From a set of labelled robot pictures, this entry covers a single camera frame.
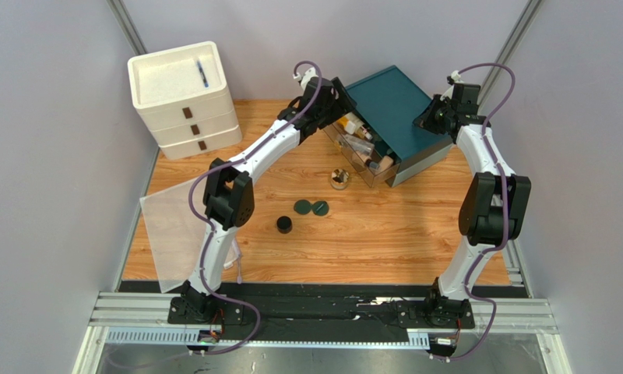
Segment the cream pump lotion bottle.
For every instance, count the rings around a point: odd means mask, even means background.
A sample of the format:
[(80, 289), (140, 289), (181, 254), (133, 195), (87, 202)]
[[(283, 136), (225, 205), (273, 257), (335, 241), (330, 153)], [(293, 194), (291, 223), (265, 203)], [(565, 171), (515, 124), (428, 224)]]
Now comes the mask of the cream pump lotion bottle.
[(373, 139), (371, 133), (368, 130), (366, 130), (364, 126), (361, 126), (354, 134), (349, 134), (349, 135), (356, 136), (368, 142), (371, 142)]

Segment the teal drawer organizer box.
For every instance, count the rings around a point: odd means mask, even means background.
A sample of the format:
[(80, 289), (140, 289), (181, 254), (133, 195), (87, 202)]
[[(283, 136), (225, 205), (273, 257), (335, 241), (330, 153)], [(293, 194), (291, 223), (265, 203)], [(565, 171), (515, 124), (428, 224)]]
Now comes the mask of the teal drawer organizer box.
[(447, 135), (414, 124), (431, 98), (397, 66), (391, 65), (347, 86), (358, 116), (394, 150), (399, 169), (387, 183), (396, 187), (443, 161), (452, 148)]

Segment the grey cap foundation bottle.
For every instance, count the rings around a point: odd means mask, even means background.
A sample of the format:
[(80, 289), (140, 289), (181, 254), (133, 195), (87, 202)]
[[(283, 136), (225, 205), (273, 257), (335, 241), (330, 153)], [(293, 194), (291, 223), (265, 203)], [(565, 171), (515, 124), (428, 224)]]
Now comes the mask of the grey cap foundation bottle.
[(369, 155), (373, 151), (373, 144), (360, 139), (356, 136), (346, 135), (343, 138), (344, 142), (350, 146), (354, 151)]

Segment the clear acrylic drawer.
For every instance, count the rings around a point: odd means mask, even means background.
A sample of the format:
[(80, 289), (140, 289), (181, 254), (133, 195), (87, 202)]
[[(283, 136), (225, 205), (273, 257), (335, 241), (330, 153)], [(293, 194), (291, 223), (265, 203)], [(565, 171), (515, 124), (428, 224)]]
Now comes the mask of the clear acrylic drawer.
[(368, 187), (396, 175), (399, 159), (394, 150), (356, 114), (344, 115), (324, 131)]

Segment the orange cosmetic tube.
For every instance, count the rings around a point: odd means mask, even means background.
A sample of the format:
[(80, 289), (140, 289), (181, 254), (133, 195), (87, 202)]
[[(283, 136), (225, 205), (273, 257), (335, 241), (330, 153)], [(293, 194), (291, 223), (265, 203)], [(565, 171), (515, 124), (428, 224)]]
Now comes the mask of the orange cosmetic tube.
[(356, 123), (347, 117), (340, 118), (337, 123), (341, 125), (344, 132), (348, 134), (354, 134), (361, 127), (359, 123)]

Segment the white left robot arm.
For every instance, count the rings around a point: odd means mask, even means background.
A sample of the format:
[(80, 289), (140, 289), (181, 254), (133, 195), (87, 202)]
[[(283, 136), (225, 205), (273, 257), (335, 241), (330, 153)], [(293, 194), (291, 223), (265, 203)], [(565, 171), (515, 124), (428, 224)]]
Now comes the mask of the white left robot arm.
[(228, 161), (214, 160), (190, 188), (188, 202), (192, 203), (195, 188), (205, 185), (205, 212), (194, 210), (193, 214), (206, 223), (206, 233), (199, 262), (183, 283), (181, 298), (199, 314), (215, 312), (213, 292), (220, 287), (224, 260), (238, 229), (255, 211), (256, 182), (286, 153), (356, 108), (337, 77), (327, 79), (314, 73), (303, 78), (301, 85), (304, 93), (279, 113), (257, 141)]

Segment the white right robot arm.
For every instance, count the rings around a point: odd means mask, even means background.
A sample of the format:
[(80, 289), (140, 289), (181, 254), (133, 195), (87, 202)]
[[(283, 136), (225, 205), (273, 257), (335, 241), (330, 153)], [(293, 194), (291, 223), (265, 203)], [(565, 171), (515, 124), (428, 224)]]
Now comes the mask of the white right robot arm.
[(486, 262), (521, 232), (532, 187), (504, 161), (490, 122), (477, 113), (479, 93), (477, 84), (454, 81), (446, 93), (434, 95), (419, 119), (422, 129), (452, 137), (473, 175), (459, 211), (461, 242), (426, 301), (426, 313), (436, 324), (466, 315), (470, 291)]

